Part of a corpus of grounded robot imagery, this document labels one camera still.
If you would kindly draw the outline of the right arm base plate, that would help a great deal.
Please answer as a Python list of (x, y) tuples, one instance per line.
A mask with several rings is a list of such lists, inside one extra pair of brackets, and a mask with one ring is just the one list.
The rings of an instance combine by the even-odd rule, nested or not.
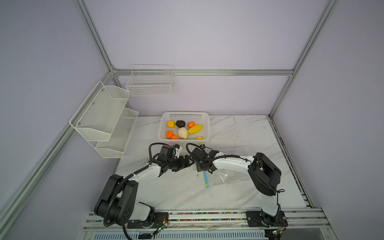
[(263, 211), (247, 211), (246, 219), (249, 227), (279, 228), (287, 227), (288, 222), (283, 211), (271, 216)]

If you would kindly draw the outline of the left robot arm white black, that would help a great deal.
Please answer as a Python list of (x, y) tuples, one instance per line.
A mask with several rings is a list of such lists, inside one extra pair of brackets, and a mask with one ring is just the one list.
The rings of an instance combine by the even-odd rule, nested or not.
[(149, 162), (127, 175), (109, 177), (94, 209), (103, 218), (104, 227), (125, 226), (129, 222), (150, 227), (155, 222), (155, 208), (136, 200), (139, 187), (159, 178), (168, 170), (178, 172), (194, 164), (190, 156), (182, 156), (182, 147), (153, 143), (149, 146)]

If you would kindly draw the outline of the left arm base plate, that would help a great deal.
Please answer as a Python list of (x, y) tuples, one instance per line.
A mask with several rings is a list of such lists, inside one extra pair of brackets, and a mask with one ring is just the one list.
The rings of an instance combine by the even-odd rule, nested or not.
[(154, 212), (144, 221), (131, 220), (126, 223), (127, 229), (158, 229), (169, 219), (167, 212)]

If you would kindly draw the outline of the orange fruit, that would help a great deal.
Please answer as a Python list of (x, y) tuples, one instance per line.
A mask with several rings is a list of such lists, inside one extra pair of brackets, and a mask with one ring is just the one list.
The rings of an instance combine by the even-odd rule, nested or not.
[(173, 135), (174, 135), (174, 132), (173, 132), (173, 131), (167, 131), (167, 132), (166, 132), (166, 137), (167, 137), (167, 139), (171, 139)]

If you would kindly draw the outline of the clear zip top bag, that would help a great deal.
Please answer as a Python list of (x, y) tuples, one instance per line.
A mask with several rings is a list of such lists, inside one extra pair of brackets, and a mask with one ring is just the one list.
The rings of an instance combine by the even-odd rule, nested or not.
[(199, 177), (197, 187), (203, 191), (220, 191), (237, 184), (252, 182), (248, 175), (230, 170), (218, 170), (213, 173), (204, 171), (199, 173)]

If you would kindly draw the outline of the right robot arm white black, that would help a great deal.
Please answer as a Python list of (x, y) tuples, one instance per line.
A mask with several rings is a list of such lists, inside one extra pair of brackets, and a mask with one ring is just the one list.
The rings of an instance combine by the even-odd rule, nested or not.
[(204, 146), (195, 146), (193, 151), (187, 150), (197, 170), (213, 173), (216, 170), (230, 170), (250, 176), (257, 191), (262, 194), (260, 218), (264, 225), (272, 226), (281, 215), (279, 189), (282, 171), (263, 153), (254, 156), (227, 155), (220, 151), (205, 151)]

